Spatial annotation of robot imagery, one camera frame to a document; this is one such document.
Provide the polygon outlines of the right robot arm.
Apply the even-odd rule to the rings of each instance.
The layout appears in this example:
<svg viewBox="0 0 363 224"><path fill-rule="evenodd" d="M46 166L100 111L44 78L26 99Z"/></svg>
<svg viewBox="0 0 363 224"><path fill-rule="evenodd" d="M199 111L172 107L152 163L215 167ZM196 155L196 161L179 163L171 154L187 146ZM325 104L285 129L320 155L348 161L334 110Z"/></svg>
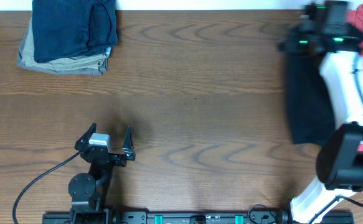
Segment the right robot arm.
<svg viewBox="0 0 363 224"><path fill-rule="evenodd" d="M295 144L317 144L316 175L277 223L352 223L335 212L363 192L363 31L346 1L312 2L279 50L285 53L286 115Z"/></svg>

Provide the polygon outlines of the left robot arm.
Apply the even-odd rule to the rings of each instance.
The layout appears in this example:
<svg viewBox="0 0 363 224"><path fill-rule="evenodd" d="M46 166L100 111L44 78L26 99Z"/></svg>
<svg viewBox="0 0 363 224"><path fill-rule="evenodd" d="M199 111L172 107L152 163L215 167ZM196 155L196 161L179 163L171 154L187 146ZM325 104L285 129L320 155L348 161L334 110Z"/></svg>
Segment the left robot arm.
<svg viewBox="0 0 363 224"><path fill-rule="evenodd" d="M75 149L90 168L87 173L75 175L68 184L72 198L71 223L121 222L118 212L105 207L105 200L113 169L125 167L128 161L136 159L131 128L126 130L122 154L111 152L110 136L97 133L96 129L97 125L93 123L75 143Z"/></svg>

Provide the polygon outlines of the black t-shirt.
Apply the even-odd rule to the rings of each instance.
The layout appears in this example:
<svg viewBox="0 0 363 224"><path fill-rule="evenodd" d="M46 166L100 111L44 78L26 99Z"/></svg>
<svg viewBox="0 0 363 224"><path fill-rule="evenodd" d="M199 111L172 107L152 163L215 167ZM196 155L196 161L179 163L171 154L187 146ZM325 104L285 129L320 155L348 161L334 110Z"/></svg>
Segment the black t-shirt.
<svg viewBox="0 0 363 224"><path fill-rule="evenodd" d="M294 144L323 146L335 131L328 89L309 56L285 55L286 115Z"/></svg>

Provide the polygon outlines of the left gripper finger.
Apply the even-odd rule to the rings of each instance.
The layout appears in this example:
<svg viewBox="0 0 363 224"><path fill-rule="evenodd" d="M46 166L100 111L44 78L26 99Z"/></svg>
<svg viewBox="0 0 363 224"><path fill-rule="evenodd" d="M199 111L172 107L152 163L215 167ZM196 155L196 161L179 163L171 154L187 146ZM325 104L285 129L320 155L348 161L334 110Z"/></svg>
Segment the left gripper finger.
<svg viewBox="0 0 363 224"><path fill-rule="evenodd" d="M136 153L133 146L131 127L128 126L126 130L125 140L123 142L123 151L127 161L134 161L136 159Z"/></svg>
<svg viewBox="0 0 363 224"><path fill-rule="evenodd" d="M96 130L97 130L97 124L92 123L89 129L76 141L75 149L77 151L86 151L87 149L89 149L91 147L89 140L92 134L96 133Z"/></svg>

